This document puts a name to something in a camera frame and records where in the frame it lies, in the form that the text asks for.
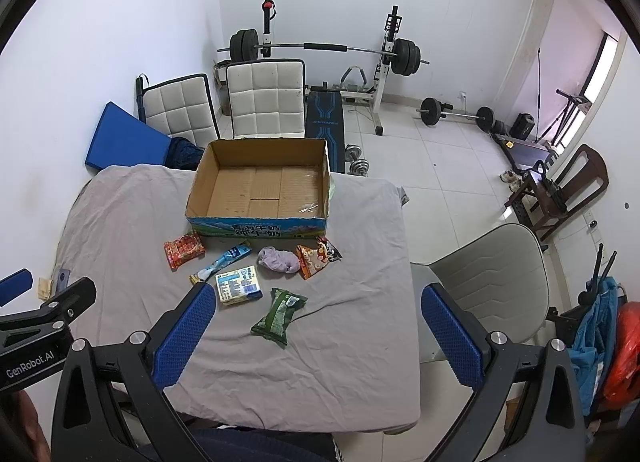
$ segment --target blue gripper pad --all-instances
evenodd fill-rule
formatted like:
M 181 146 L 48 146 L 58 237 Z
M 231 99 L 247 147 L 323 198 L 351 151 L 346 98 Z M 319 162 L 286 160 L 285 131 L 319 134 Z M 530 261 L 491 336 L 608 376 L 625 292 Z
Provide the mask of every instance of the blue gripper pad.
M 482 354 L 431 285 L 422 290 L 420 307 L 460 384 L 474 391 L 480 388 L 484 381 Z
M 215 311 L 216 295 L 205 283 L 156 350 L 152 378 L 160 390 L 178 382 Z
M 25 268 L 0 280 L 0 307 L 27 292 L 31 285 L 33 285 L 33 278 Z

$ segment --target blue printed box side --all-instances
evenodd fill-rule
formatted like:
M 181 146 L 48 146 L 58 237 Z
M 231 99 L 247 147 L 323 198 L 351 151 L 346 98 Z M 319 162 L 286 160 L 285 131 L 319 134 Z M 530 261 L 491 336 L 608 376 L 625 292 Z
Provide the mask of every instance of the blue printed box side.
M 324 235 L 325 218 L 188 217 L 203 236 L 239 238 L 313 238 Z

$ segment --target green snack package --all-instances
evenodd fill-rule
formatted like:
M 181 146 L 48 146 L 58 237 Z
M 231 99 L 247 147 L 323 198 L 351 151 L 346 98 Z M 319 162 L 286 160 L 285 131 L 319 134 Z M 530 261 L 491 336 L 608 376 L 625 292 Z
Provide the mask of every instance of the green snack package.
M 271 289 L 271 297 L 273 304 L 269 313 L 251 327 L 251 334 L 276 341 L 277 344 L 285 347 L 287 346 L 286 330 L 291 323 L 293 313 L 304 307 L 308 298 L 275 287 Z

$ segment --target brown wooden chair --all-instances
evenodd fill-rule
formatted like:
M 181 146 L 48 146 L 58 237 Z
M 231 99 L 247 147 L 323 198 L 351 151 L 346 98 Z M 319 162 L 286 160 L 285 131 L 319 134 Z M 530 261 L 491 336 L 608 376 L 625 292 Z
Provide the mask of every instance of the brown wooden chair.
M 574 156 L 572 156 L 562 170 L 562 173 L 555 179 L 556 184 L 562 185 L 562 181 L 575 164 L 578 156 L 583 153 L 586 155 L 587 163 L 562 186 L 562 198 L 567 205 L 571 205 L 571 209 L 567 211 L 560 209 L 543 185 L 542 175 L 531 170 L 524 174 L 520 189 L 511 195 L 509 200 L 504 204 L 505 207 L 511 207 L 520 223 L 529 227 L 536 236 L 538 235 L 538 231 L 546 230 L 542 238 L 540 238 L 541 241 L 549 238 L 566 220 L 591 203 L 591 201 L 603 193 L 609 185 L 609 175 L 607 174 L 607 166 L 604 160 L 598 152 L 586 144 L 582 144 L 577 149 Z M 572 200 L 575 196 L 583 193 L 583 190 L 596 180 L 601 180 L 602 184 L 595 191 L 578 203 Z M 538 207 L 540 207 L 542 211 L 542 216 L 535 224 L 531 222 L 530 216 L 522 203 L 524 195 L 530 195 L 536 198 L 536 203 L 531 207 L 532 212 Z M 548 224 L 548 221 L 551 219 L 555 219 L 556 222 Z

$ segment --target red plastic bag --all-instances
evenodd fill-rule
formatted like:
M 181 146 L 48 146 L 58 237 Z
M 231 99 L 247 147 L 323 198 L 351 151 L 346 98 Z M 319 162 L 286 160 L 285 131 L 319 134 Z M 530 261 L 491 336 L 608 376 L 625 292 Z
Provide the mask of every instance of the red plastic bag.
M 616 323 L 616 354 L 602 389 L 608 408 L 619 410 L 640 395 L 640 302 L 625 303 Z

